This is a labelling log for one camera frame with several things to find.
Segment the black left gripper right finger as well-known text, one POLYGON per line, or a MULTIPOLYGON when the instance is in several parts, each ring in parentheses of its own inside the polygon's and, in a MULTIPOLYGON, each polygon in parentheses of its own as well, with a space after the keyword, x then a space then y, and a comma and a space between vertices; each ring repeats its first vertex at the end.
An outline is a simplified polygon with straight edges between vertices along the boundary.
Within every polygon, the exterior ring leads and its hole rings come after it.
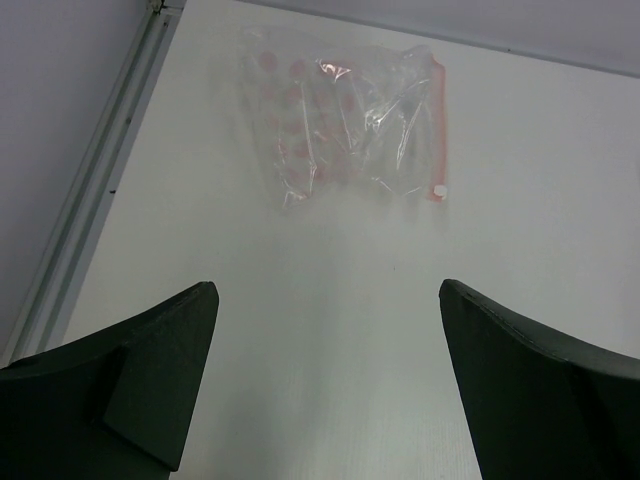
POLYGON ((439 290, 445 338, 485 479, 636 479, 639 362, 507 309, 439 290))

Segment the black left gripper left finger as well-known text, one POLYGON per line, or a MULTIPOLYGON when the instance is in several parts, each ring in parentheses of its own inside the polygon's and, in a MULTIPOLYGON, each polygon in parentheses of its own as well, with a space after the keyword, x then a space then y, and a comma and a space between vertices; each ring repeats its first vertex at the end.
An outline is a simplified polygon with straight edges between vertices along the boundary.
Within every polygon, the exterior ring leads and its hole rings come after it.
POLYGON ((4 479, 167 479, 178 470, 219 307, 200 282, 1 371, 4 479))

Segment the clear zip top bag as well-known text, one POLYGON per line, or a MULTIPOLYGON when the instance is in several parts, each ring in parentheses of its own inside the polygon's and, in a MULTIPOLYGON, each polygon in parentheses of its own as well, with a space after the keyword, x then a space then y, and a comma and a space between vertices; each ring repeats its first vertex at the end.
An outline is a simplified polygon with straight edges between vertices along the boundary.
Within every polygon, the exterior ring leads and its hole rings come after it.
POLYGON ((339 46, 253 26, 238 34, 237 59, 243 116, 280 207, 349 185, 446 198, 446 71, 427 46, 339 46))

